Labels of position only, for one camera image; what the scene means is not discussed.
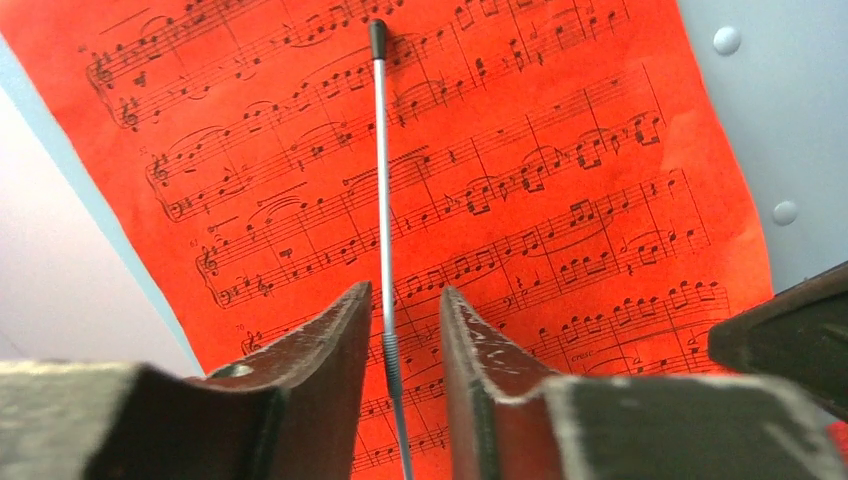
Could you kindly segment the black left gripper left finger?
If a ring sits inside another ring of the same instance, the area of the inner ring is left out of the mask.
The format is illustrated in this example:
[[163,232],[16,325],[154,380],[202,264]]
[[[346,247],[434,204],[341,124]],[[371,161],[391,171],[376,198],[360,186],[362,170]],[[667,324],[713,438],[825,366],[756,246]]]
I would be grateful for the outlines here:
[[346,479],[369,282],[205,378],[147,363],[5,361],[5,479]]

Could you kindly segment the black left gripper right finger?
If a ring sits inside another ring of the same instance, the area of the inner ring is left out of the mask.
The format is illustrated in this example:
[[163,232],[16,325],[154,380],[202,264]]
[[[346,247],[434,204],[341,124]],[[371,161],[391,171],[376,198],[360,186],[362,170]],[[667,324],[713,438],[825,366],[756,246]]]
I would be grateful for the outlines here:
[[561,374],[440,299],[456,479],[843,479],[810,398],[773,376]]

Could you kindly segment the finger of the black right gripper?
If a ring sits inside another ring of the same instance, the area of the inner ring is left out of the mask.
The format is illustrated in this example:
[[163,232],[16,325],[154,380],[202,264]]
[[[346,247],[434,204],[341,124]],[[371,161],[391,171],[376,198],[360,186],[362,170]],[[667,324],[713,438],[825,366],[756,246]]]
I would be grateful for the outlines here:
[[708,355],[736,372],[788,379],[845,421],[847,264],[711,327]]

